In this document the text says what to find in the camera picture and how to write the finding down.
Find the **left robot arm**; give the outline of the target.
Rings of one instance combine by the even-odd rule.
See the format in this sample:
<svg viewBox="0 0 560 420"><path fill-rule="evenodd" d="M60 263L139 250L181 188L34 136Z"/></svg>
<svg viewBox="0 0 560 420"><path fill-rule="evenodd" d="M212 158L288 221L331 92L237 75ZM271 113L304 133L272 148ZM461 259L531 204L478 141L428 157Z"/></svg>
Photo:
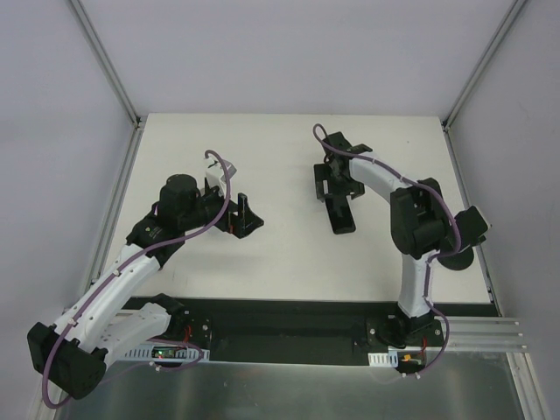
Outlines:
<svg viewBox="0 0 560 420"><path fill-rule="evenodd" d="M240 193L230 199L228 181L207 176L204 189L186 174L170 176L151 210L132 228L108 270L51 325L36 323L27 334L32 365L42 375L44 404L58 408L48 387L81 399L102 381L108 368L129 350L150 339L187 342L191 322L186 308L160 293L135 314L114 323L132 294L160 271L191 238L210 228L238 239L264 224Z"/></svg>

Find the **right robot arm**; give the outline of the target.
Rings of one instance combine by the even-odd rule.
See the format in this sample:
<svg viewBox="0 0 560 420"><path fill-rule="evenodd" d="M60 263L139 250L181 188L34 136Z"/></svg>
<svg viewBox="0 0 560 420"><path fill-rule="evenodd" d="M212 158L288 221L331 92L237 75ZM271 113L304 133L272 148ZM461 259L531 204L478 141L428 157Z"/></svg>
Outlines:
<svg viewBox="0 0 560 420"><path fill-rule="evenodd" d="M325 152L323 162L313 167L316 195L336 235L355 231L349 201L367 188L389 204L391 238L402 255L397 307L404 317L394 323L394 335L400 343L414 345L425 334L420 318L431 312L431 262L446 236L459 234L439 184L433 178L403 176L365 144L351 145L341 132L315 137Z"/></svg>

